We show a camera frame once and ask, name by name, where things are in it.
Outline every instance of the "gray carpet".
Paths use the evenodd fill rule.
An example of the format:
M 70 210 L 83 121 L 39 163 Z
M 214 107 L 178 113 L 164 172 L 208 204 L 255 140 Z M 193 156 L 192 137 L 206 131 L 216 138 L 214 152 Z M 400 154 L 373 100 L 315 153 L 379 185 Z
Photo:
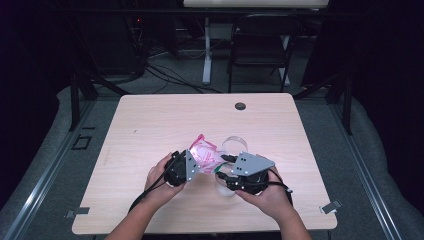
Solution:
M 313 41 L 311 39 L 301 39 L 297 43 L 292 67 L 289 71 L 291 86 L 286 88 L 286 92 L 294 94 L 301 90 L 300 80 L 302 79 L 303 70 L 312 45 Z M 212 84 L 208 87 L 226 92 L 227 74 L 225 70 L 228 52 L 225 49 L 225 44 L 221 46 L 220 48 L 220 45 L 217 45 L 213 52 Z M 192 56 L 200 55 L 198 51 L 187 51 L 187 54 L 192 54 Z M 203 59 L 203 56 L 190 58 L 183 53 L 178 59 L 168 54 L 161 54 L 150 59 L 149 62 L 170 76 L 176 75 L 166 68 L 177 72 L 190 83 L 201 86 Z M 278 83 L 278 75 L 269 76 L 268 70 L 263 72 L 255 71 L 253 73 L 237 71 L 235 75 L 236 81 L 246 78 L 250 78 L 251 80 L 249 81 L 264 80 L 271 84 Z M 109 79 L 117 80 L 119 77 L 110 77 Z M 120 84 L 119 86 L 135 94 L 197 93 L 195 89 L 187 86 L 166 84 L 165 81 L 157 79 L 149 72 L 146 72 L 136 81 Z M 65 161 L 54 183 L 32 219 L 23 239 L 92 239 L 92 236 L 74 235 L 71 231 L 73 219 L 64 218 L 64 215 L 67 210 L 78 207 L 81 202 L 119 100 L 117 95 L 108 89 L 99 85 L 96 88 L 101 97 L 96 101 L 88 118 L 82 124 L 85 129 L 80 129 L 77 132 L 81 136 L 91 137 L 90 144 L 86 150 L 68 149 L 65 154 Z M 278 90 L 278 86 L 258 87 L 250 84 L 234 87 L 235 92 L 277 92 Z M 37 180 L 49 162 L 55 158 L 61 142 L 65 139 L 70 126 L 71 116 L 69 89 L 65 89 L 58 97 L 61 100 L 61 109 L 52 129 L 21 184 L 1 211 L 1 238 L 6 235 Z M 334 118 L 330 107 L 323 101 L 322 94 L 318 92 L 309 100 L 297 101 L 296 105 L 330 199 L 338 199 L 343 204 L 343 207 L 336 213 L 338 226 L 331 231 L 332 239 L 386 239 L 380 222 L 356 173 L 349 146 L 344 140 L 340 128 L 337 127 L 336 121 L 338 119 Z M 352 130 L 355 142 L 358 144 L 402 236 L 404 239 L 424 239 L 423 216 L 402 198 L 396 184 L 387 174 L 384 150 L 378 134 L 366 117 L 364 110 L 356 101 L 354 101 L 352 111 Z M 329 238 L 327 231 L 312 231 L 311 234 L 314 239 Z M 208 236 L 195 237 L 197 239 L 206 239 Z M 257 235 L 231 235 L 231 237 L 232 239 L 257 239 L 259 237 L 278 239 L 279 235 L 261 233 Z M 146 239 L 191 238 L 194 237 L 146 237 Z

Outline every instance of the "white table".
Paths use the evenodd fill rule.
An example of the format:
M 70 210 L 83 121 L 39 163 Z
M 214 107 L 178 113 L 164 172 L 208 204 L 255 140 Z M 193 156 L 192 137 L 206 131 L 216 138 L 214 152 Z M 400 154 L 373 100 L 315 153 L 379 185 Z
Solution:
M 239 111 L 235 104 L 243 102 Z M 168 152 L 188 148 L 199 134 L 220 146 L 242 137 L 249 152 L 276 162 L 308 229 L 332 229 L 330 202 L 294 101 L 289 94 L 124 96 L 104 141 L 77 215 L 75 234 L 107 234 L 143 192 L 152 166 Z M 198 174 L 153 217 L 146 233 L 274 231 L 278 225 L 237 195 L 217 193 L 214 175 Z
M 184 0 L 188 8 L 326 8 L 329 0 Z M 210 52 L 210 23 L 205 18 L 205 65 L 203 84 L 210 84 L 212 58 Z M 285 69 L 279 69 L 282 77 Z

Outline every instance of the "person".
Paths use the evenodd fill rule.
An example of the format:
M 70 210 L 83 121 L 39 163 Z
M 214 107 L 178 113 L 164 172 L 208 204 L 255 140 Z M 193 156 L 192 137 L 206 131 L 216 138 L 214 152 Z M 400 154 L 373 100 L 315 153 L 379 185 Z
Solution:
M 145 189 L 149 188 L 161 176 L 165 170 L 165 164 L 170 159 L 171 153 L 150 169 Z M 275 167 L 273 167 L 273 170 L 276 174 L 279 174 Z M 269 181 L 279 181 L 279 179 L 274 174 L 269 174 Z M 181 192 L 184 185 L 171 187 L 168 184 L 163 184 L 151 191 L 128 213 L 106 239 L 140 240 L 155 212 Z M 239 190 L 236 191 L 236 194 L 272 217 L 280 227 L 282 239 L 311 239 L 302 219 L 290 204 L 282 187 L 270 185 L 259 195 L 251 195 Z

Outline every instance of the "pink package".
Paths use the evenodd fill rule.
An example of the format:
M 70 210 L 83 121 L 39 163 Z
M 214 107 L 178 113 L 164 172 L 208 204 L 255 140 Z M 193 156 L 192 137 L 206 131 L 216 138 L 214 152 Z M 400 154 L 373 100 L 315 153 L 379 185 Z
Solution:
M 215 169 L 225 160 L 221 158 L 222 152 L 217 147 L 205 140 L 205 136 L 200 134 L 196 141 L 190 146 L 190 153 L 200 166 L 201 173 L 215 173 Z

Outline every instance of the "light wood surface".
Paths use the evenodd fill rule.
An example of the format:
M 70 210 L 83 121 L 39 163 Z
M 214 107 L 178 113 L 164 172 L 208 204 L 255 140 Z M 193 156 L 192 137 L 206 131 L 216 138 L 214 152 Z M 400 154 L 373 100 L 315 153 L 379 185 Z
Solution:
M 328 0 L 184 0 L 185 7 L 326 8 Z
M 235 109 L 243 102 L 247 108 Z M 276 162 L 293 189 L 294 207 L 308 229 L 332 229 L 334 214 L 294 101 L 289 94 L 128 95 L 121 98 L 75 218 L 76 234 L 109 233 L 142 193 L 145 179 L 168 152 L 188 148 L 199 134 L 221 148 L 239 136 L 248 151 Z M 238 196 L 224 197 L 213 175 L 198 174 L 159 209 L 146 233 L 278 230 L 277 224 Z

